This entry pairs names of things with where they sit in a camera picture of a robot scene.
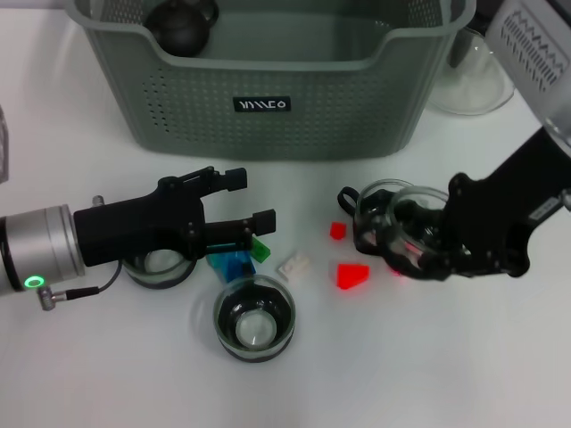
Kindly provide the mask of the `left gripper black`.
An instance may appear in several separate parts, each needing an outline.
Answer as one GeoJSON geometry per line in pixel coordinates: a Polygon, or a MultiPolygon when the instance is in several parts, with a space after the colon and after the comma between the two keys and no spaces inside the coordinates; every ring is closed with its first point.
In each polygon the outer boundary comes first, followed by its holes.
{"type": "MultiPolygon", "coordinates": [[[[180,179],[165,177],[146,196],[79,210],[73,214],[73,221],[81,257],[88,267],[158,250],[172,250],[192,259],[190,231],[205,224],[201,198],[246,187],[244,168],[220,173],[209,166],[180,179]]],[[[255,235],[272,234],[276,228],[274,210],[254,213],[250,218],[207,223],[206,251],[249,251],[255,235]]]]}

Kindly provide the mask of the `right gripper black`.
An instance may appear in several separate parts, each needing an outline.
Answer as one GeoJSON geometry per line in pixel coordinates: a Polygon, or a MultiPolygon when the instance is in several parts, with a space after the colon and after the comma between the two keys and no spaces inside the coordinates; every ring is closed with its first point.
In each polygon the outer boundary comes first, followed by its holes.
{"type": "Polygon", "coordinates": [[[398,202],[396,219],[406,233],[440,227],[443,253],[388,249],[386,264],[420,281],[452,275],[520,277],[530,268],[527,245],[533,231],[569,205],[570,155],[540,128],[489,177],[453,177],[443,211],[412,200],[398,202]]]}

